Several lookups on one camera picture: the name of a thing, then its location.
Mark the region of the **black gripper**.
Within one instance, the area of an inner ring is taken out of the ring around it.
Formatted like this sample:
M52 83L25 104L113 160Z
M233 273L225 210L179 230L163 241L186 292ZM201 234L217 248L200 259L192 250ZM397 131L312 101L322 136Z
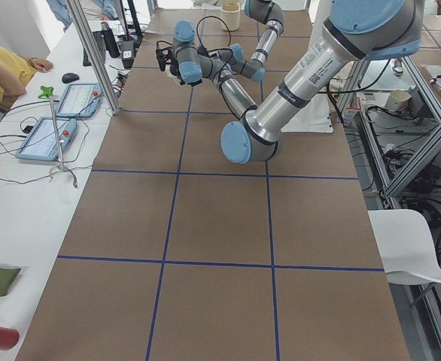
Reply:
M173 46L167 44L166 47L161 47L160 42L158 41L156 44L156 59L161 71L165 71L168 65L173 65L175 63Z

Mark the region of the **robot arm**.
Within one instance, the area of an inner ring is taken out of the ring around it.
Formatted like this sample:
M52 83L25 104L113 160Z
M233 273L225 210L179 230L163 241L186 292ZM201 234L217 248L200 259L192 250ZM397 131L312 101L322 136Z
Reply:
M181 20L172 44L157 48L161 71L195 86L209 79L236 120L221 133L221 149L233 163L263 162L280 148L281 129L328 85L348 62L382 60L416 53L421 43L423 1L334 1L322 32L306 54L260 104L235 79L263 79L264 62L284 31L284 14L273 1L247 1L245 14L265 25L257 49L246 60L238 44L207 51L193 24Z
M251 58L244 58L239 44L215 50L212 56L226 62L235 73L259 83L265 74L264 63L269 57L269 52L284 32L284 13L274 1L253 0L245 2L245 15L266 26Z

